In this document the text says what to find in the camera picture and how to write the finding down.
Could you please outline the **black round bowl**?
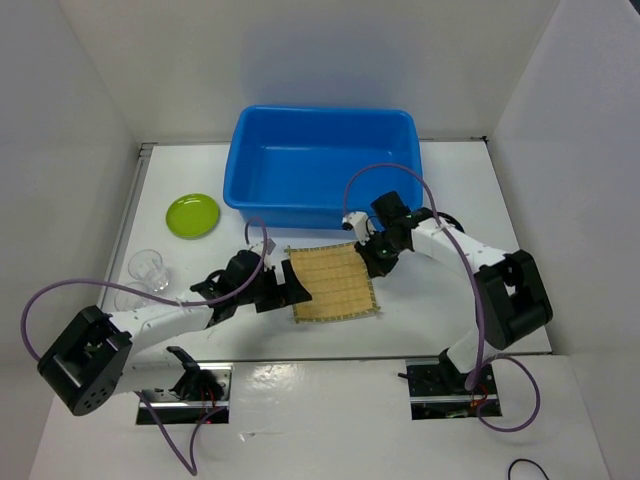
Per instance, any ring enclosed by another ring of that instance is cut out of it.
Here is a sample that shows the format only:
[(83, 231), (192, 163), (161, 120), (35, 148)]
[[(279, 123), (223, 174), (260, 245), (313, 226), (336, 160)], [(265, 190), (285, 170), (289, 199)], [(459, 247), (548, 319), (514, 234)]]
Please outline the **black round bowl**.
[(455, 229), (457, 229), (458, 231), (464, 233), (464, 227), (462, 226), (462, 224), (453, 216), (445, 213), (445, 212), (440, 212), (439, 213), (439, 218), (441, 220), (446, 221), (448, 224), (452, 225)]

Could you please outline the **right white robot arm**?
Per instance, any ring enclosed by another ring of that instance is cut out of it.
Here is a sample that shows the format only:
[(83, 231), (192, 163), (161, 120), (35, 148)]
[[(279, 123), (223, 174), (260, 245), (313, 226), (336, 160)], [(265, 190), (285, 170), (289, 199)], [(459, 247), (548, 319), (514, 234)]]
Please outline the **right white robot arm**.
[(450, 393), (468, 391), (484, 365), (553, 318), (533, 256), (490, 247), (433, 208), (410, 209), (395, 191), (378, 197), (373, 212), (345, 212), (342, 227), (370, 278), (387, 276), (405, 251), (421, 254), (467, 278), (474, 298), (473, 328), (438, 357), (438, 381)]

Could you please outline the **green round plate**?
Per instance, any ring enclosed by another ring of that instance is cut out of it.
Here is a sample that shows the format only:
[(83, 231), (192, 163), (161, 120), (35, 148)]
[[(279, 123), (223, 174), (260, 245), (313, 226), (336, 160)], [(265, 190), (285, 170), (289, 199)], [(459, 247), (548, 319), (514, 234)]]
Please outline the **green round plate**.
[(197, 239), (207, 235), (218, 224), (219, 204), (202, 193), (184, 195), (168, 207), (165, 214), (167, 228), (182, 239)]

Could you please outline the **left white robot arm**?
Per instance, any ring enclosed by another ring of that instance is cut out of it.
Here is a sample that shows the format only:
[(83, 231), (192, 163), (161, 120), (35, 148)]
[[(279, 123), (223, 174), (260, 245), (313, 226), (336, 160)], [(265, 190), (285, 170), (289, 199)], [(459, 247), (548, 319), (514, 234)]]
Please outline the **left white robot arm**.
[(268, 312), (312, 299), (290, 261), (284, 279), (258, 253), (241, 250), (227, 266), (190, 286), (178, 307), (148, 305), (106, 313), (82, 309), (39, 360), (37, 370), (75, 416), (87, 415), (111, 396), (166, 390), (176, 399), (216, 402), (224, 393), (214, 373), (172, 339), (230, 319), (238, 307)]

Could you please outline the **woven bamboo placemat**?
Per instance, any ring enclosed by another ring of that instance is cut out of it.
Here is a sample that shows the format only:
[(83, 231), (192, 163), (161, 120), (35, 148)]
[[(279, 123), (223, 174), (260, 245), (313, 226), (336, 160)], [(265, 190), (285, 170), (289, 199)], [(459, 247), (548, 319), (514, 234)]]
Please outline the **woven bamboo placemat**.
[(285, 249), (312, 300), (293, 306), (296, 323), (332, 323), (380, 311), (374, 287), (354, 243)]

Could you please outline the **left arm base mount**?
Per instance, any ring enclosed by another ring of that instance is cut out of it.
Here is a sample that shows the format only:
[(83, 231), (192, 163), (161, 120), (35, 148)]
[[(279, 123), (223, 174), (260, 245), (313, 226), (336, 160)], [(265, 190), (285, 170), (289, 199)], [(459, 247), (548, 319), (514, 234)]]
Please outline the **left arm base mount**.
[(166, 348), (166, 368), (171, 374), (167, 386), (142, 391), (165, 425), (227, 424), (233, 364), (195, 360), (183, 348)]

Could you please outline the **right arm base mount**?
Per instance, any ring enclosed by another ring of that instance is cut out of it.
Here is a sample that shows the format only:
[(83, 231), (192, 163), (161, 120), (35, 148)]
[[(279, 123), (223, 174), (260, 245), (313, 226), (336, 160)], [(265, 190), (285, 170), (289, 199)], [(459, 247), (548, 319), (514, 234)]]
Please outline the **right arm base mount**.
[(450, 420), (476, 418), (481, 408), (485, 417), (500, 417), (497, 384), (491, 366), (482, 369), (478, 385), (472, 392), (464, 387), (464, 377), (447, 378), (448, 371), (435, 359), (410, 359), (397, 373), (409, 393), (411, 418)]

